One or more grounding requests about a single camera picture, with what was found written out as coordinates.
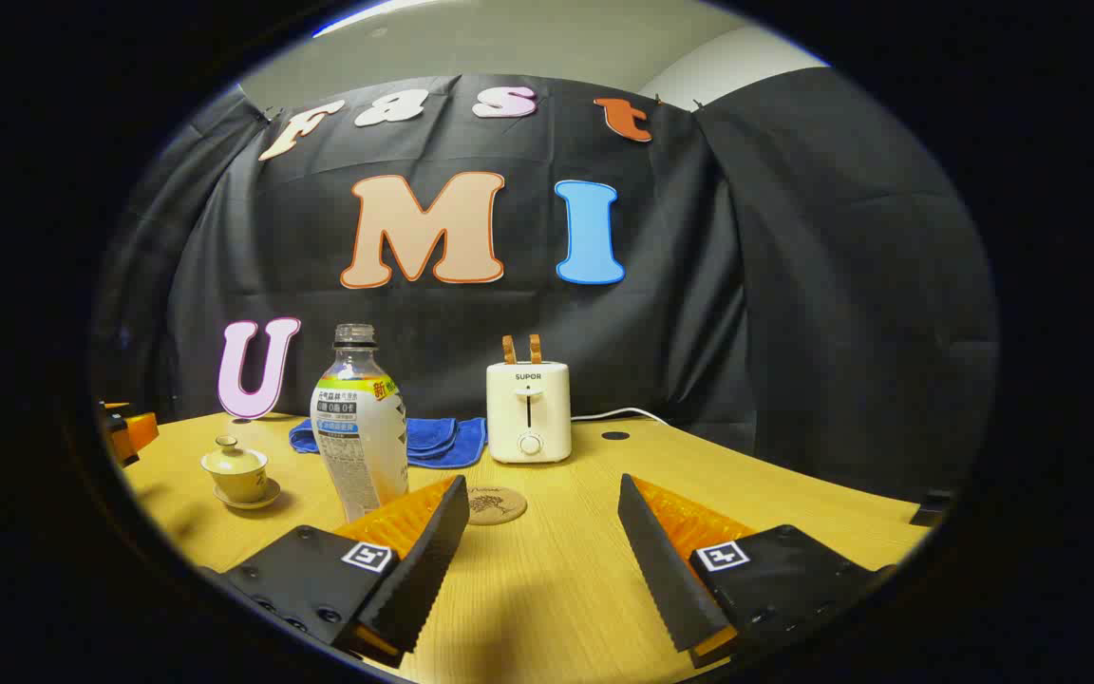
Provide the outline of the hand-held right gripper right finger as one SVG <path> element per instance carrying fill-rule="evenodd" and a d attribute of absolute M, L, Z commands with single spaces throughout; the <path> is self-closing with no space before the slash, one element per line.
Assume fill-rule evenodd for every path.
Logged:
<path fill-rule="evenodd" d="M 617 512 L 674 649 L 698 668 L 789 648 L 894 571 L 853 563 L 793 524 L 756 531 L 629 473 Z"/>

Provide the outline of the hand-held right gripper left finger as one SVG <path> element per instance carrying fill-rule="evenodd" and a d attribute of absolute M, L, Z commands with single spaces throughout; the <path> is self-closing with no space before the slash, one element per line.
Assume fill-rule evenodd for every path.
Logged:
<path fill-rule="evenodd" d="M 235 598 L 331 648 L 382 665 L 412 653 L 469 520 L 453 476 L 338 528 L 296 525 L 225 572 Z"/>

